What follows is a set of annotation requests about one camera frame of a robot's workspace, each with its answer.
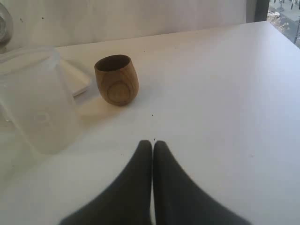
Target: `white plate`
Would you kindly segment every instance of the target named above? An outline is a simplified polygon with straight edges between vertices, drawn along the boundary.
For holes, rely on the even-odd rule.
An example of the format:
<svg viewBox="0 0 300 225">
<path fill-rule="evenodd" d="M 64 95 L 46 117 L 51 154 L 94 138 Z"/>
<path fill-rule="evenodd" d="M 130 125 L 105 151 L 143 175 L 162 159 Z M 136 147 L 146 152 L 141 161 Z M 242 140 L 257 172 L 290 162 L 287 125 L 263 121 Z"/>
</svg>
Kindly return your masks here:
<svg viewBox="0 0 300 225">
<path fill-rule="evenodd" d="M 65 60 L 60 60 L 60 66 L 67 86 L 74 97 L 88 89 L 91 83 L 88 75 Z"/>
</svg>

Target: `metal object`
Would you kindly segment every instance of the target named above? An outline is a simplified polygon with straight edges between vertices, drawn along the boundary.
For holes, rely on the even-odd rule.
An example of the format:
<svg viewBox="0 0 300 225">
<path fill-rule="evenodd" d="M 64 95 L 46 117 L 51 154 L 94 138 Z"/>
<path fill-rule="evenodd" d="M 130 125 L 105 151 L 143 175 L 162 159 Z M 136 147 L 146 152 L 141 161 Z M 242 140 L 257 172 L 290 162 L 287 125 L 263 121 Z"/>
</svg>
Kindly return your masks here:
<svg viewBox="0 0 300 225">
<path fill-rule="evenodd" d="M 0 52 L 5 49 L 13 36 L 13 19 L 7 9 L 0 3 Z"/>
</svg>

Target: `wooden cup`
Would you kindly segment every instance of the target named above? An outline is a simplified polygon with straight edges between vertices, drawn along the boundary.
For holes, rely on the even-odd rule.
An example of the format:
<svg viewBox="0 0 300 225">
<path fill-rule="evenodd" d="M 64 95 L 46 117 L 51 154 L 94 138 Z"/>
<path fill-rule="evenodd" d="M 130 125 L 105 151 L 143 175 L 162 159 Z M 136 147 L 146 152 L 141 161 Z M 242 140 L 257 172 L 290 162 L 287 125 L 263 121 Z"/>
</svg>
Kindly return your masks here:
<svg viewBox="0 0 300 225">
<path fill-rule="evenodd" d="M 137 95 L 139 82 L 130 57 L 112 55 L 95 64 L 98 89 L 104 100 L 113 105 L 127 105 Z"/>
</svg>

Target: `white tabletop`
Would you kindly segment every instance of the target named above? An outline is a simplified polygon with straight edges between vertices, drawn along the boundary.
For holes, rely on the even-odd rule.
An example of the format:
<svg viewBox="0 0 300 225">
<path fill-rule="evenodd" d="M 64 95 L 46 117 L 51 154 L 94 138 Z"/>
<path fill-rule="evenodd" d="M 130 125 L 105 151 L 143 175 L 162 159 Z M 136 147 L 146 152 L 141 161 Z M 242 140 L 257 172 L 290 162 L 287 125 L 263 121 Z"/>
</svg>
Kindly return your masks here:
<svg viewBox="0 0 300 225">
<path fill-rule="evenodd" d="M 104 190 L 139 140 L 164 140 L 208 194 L 255 225 L 300 221 L 300 50 L 267 22 L 58 48 L 93 77 L 61 153 L 2 156 L 0 224 L 54 225 Z M 140 91 L 107 104 L 93 66 L 129 55 Z"/>
</svg>

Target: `glass object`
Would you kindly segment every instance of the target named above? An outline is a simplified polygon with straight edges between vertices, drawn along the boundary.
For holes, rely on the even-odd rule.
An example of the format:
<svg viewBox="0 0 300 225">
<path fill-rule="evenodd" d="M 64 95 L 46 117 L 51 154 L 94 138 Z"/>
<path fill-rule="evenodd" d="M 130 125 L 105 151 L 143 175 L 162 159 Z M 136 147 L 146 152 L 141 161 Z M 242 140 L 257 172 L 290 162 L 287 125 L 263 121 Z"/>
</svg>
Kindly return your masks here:
<svg viewBox="0 0 300 225">
<path fill-rule="evenodd" d="M 72 94 L 52 48 L 19 49 L 0 55 L 0 105 L 25 140 L 55 153 L 80 133 Z"/>
<path fill-rule="evenodd" d="M 4 5 L 0 3 L 0 52 L 13 35 L 13 19 Z"/>
</svg>

